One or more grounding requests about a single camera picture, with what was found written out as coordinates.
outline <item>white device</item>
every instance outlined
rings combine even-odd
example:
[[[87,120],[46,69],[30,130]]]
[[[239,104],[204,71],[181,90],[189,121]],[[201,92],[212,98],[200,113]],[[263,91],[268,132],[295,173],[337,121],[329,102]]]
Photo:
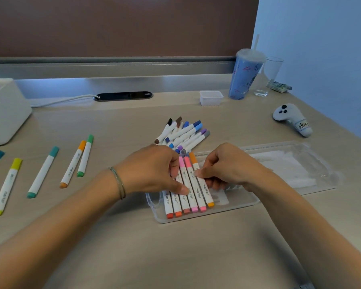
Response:
[[[276,121],[289,120],[296,130],[304,137],[309,137],[313,130],[301,111],[292,103],[281,105],[273,112],[273,119]]]
[[[15,81],[0,78],[0,145],[13,137],[31,113],[32,108]]]

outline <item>white cable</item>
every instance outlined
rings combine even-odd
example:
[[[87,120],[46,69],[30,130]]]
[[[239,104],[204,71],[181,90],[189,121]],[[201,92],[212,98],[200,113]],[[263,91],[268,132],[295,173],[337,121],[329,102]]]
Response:
[[[62,100],[53,101],[53,102],[48,102],[48,103],[44,103],[44,104],[36,104],[36,105],[32,105],[31,107],[50,106],[51,104],[60,103],[60,102],[65,102],[65,101],[70,101],[70,100],[74,100],[74,99],[86,98],[86,97],[96,97],[97,99],[99,99],[99,97],[98,97],[97,95],[87,94],[87,95],[80,95],[80,96],[75,96],[75,97],[69,97],[69,98],[65,98],[65,99],[62,99]]]

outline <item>bracelet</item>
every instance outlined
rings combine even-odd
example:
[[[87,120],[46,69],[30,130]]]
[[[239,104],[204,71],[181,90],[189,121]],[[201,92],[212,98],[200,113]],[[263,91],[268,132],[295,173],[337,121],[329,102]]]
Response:
[[[118,183],[119,195],[120,199],[124,199],[126,197],[126,190],[124,189],[124,185],[119,175],[116,173],[116,170],[113,167],[110,167],[110,170],[114,173],[116,182]]]

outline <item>desk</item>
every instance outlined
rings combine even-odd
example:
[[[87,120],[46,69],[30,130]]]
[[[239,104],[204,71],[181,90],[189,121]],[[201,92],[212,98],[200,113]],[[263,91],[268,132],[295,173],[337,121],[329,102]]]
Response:
[[[35,109],[14,138],[0,149],[0,187],[14,157],[23,164],[4,214],[0,243],[85,185],[100,170],[150,144],[169,117],[201,120],[211,135],[195,151],[223,142],[238,146],[289,140],[309,143],[345,180],[337,189],[304,196],[361,250],[361,139],[290,94],[271,92],[242,101],[227,98],[202,107],[199,92],[155,93],[145,101],[90,100]],[[304,139],[271,114],[296,104],[313,128]],[[60,180],[80,141],[95,136],[83,178],[67,189]],[[27,199],[53,145],[60,147],[35,199]],[[289,289],[306,274],[262,204],[169,224],[154,220],[144,194],[112,207],[48,281],[46,288],[262,288]]]

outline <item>small plastic container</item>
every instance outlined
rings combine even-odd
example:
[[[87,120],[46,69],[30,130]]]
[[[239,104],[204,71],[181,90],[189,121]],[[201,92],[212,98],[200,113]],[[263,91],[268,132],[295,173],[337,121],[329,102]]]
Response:
[[[241,147],[284,179],[299,194],[310,194],[336,188],[342,181],[342,174],[332,170],[328,163],[319,157],[307,144],[288,141],[272,144]],[[195,153],[199,167],[210,152]],[[214,207],[205,212],[183,214],[178,218],[167,219],[164,210],[163,194],[146,193],[147,202],[159,223],[168,223],[194,217],[243,208],[259,203],[259,199],[246,191],[243,186],[229,184],[226,190],[210,189]]]
[[[220,91],[200,91],[199,101],[202,106],[219,106],[223,95]]]

